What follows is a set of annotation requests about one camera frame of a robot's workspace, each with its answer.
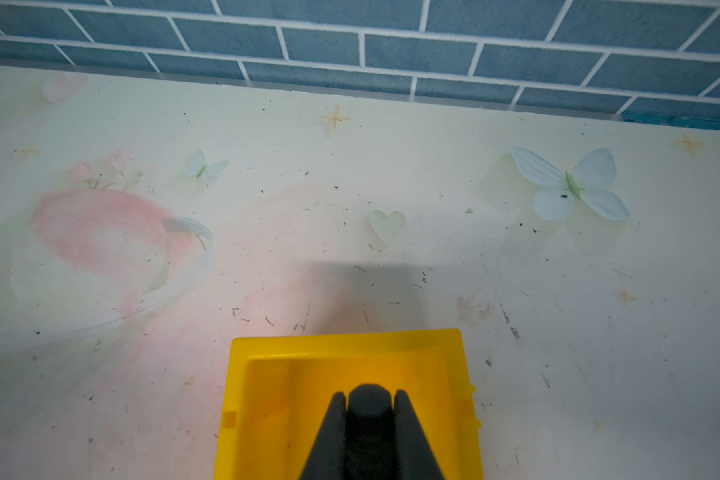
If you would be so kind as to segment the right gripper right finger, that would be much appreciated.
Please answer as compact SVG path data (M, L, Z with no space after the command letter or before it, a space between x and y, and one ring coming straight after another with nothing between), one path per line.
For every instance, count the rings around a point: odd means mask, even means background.
M394 428L397 478L400 480L444 480L408 394L394 397Z

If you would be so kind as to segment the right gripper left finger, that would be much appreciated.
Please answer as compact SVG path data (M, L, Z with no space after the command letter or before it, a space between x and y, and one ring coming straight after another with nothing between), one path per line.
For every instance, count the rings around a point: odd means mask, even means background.
M345 472L346 396L335 393L302 469L300 480L342 480Z

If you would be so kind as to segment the black handled screwdriver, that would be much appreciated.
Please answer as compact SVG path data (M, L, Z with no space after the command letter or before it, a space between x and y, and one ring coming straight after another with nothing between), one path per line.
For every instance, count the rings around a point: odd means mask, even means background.
M392 400L379 385L360 385L350 393L344 478L397 478Z

